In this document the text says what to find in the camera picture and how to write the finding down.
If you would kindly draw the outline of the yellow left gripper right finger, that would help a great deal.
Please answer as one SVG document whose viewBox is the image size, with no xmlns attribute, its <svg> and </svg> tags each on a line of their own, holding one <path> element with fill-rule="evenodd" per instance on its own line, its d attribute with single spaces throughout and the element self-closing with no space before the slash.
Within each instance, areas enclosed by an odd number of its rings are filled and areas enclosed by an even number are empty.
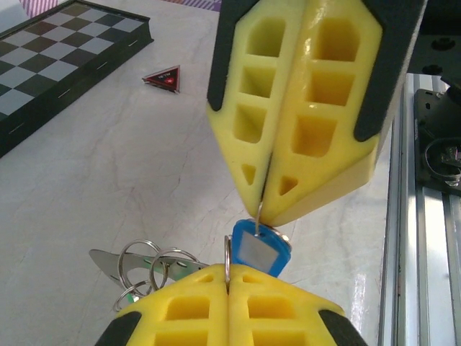
<svg viewBox="0 0 461 346">
<path fill-rule="evenodd" d="M 230 270 L 230 346 L 367 346 L 337 304 L 253 268 Z"/>
</svg>

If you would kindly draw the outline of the black and grey chessboard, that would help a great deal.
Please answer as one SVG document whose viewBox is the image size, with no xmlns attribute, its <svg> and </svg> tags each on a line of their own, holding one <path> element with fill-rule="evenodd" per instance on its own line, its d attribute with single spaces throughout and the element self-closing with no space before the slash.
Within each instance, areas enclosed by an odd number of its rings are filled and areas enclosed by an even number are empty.
<svg viewBox="0 0 461 346">
<path fill-rule="evenodd" d="M 149 21 L 67 0 L 0 33 L 0 158 L 152 43 Z"/>
</svg>

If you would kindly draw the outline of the blue key tag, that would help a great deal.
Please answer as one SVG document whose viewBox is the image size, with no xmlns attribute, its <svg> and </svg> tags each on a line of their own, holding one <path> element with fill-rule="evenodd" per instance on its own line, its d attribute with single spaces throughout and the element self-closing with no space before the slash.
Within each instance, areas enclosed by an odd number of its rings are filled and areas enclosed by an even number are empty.
<svg viewBox="0 0 461 346">
<path fill-rule="evenodd" d="M 291 260 L 292 246 L 288 236 L 262 223 L 262 206 L 255 218 L 239 220 L 233 227 L 231 260 L 277 278 Z"/>
</svg>

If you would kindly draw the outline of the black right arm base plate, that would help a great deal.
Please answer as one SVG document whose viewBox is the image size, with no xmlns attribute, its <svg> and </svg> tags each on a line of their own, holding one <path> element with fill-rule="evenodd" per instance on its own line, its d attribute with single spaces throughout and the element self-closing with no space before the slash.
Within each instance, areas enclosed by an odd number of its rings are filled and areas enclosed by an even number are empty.
<svg viewBox="0 0 461 346">
<path fill-rule="evenodd" d="M 461 197 L 461 89 L 420 89 L 414 97 L 416 179 Z"/>
</svg>

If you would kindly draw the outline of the red and black triangle badge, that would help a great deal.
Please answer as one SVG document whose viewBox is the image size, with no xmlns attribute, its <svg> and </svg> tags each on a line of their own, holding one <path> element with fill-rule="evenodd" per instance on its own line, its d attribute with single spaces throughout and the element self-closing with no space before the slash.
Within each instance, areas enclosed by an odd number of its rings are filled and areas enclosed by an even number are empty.
<svg viewBox="0 0 461 346">
<path fill-rule="evenodd" d="M 180 93 L 180 65 L 144 76 L 142 80 L 145 84 L 178 94 Z"/>
</svg>

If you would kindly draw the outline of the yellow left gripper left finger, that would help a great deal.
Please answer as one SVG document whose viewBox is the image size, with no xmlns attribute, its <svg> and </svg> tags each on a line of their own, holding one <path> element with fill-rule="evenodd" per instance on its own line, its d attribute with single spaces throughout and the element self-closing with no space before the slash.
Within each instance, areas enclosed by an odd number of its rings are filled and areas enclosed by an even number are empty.
<svg viewBox="0 0 461 346">
<path fill-rule="evenodd" d="M 211 265 L 126 306 L 95 346 L 226 346 L 224 266 Z"/>
</svg>

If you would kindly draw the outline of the aluminium mounting rail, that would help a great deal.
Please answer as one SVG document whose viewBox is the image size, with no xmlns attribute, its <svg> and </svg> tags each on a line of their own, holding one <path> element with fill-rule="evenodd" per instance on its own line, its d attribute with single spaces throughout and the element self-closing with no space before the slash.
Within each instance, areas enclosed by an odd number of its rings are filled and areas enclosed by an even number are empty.
<svg viewBox="0 0 461 346">
<path fill-rule="evenodd" d="M 461 197 L 416 180 L 418 90 L 441 97 L 438 76 L 408 74 L 392 126 L 378 346 L 461 346 Z"/>
</svg>

